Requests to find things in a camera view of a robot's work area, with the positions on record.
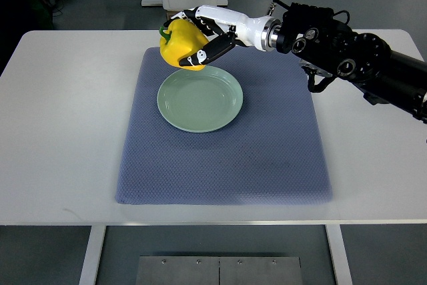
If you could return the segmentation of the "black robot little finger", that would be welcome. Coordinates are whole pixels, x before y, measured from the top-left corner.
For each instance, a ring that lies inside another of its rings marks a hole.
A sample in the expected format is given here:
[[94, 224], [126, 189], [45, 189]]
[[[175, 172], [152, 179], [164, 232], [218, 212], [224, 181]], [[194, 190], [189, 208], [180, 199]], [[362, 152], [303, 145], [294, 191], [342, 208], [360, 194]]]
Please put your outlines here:
[[163, 24], [164, 27], [168, 27], [172, 21], [177, 19], [183, 19], [187, 20], [187, 15], [184, 13], [184, 11], [167, 11], [166, 12], [166, 22]]

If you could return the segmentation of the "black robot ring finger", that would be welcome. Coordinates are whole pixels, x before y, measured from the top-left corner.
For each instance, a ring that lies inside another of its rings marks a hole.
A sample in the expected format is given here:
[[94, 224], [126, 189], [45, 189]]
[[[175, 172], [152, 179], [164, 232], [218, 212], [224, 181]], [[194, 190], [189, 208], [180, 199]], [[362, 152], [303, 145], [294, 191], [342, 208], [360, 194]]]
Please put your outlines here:
[[197, 27], [201, 27], [201, 20], [195, 16], [195, 10], [186, 9], [181, 12], [181, 18], [183, 20], [193, 23]]

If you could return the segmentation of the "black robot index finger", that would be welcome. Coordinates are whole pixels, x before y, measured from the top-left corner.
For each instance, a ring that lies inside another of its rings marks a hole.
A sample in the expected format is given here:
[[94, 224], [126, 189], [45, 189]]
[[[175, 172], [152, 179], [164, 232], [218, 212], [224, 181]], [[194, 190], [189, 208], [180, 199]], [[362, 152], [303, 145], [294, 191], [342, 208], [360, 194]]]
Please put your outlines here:
[[236, 35], [236, 26], [235, 25], [229, 25], [227, 23], [218, 23], [215, 21], [208, 21], [206, 23], [206, 35], [207, 36], [213, 36], [213, 35], [223, 35], [223, 34], [231, 34]]

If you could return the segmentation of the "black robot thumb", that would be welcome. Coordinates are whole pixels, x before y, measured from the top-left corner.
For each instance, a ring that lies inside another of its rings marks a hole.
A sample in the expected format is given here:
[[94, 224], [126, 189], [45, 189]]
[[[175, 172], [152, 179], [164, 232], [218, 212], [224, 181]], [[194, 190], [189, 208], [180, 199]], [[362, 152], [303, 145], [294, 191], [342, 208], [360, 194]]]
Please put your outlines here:
[[204, 67], [236, 46], [235, 35], [220, 35], [194, 54], [179, 60], [180, 67]]

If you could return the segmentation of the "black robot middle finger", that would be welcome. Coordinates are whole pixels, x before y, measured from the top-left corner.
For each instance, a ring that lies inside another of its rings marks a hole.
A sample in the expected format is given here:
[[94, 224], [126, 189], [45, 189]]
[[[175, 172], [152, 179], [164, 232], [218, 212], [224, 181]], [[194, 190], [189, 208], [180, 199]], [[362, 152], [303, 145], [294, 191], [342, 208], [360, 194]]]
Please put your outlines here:
[[220, 27], [213, 19], [199, 18], [202, 26], [198, 27], [204, 35], [220, 35]]

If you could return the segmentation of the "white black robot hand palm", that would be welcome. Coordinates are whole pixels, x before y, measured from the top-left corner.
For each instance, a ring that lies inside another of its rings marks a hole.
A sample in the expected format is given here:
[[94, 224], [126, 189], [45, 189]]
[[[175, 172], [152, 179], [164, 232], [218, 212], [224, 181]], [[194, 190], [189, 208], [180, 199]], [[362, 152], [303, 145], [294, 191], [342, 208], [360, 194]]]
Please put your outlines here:
[[245, 46], [253, 46], [260, 51], [272, 51], [274, 48], [270, 43], [270, 34], [279, 25], [279, 20], [272, 16], [251, 18], [230, 9], [202, 5], [197, 10], [196, 17], [235, 25], [236, 39]]

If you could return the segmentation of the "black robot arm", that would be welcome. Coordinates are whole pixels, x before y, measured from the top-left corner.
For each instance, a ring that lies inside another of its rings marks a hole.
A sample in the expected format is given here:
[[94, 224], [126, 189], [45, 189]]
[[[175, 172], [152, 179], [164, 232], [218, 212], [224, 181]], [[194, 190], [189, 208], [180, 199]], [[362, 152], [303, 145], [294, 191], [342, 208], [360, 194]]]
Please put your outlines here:
[[292, 53], [312, 93], [343, 79], [373, 105], [389, 103], [426, 120], [426, 64], [377, 35], [353, 31], [330, 8], [294, 3], [279, 20], [202, 5], [175, 14], [159, 33], [161, 56], [172, 66], [199, 71], [235, 46]]

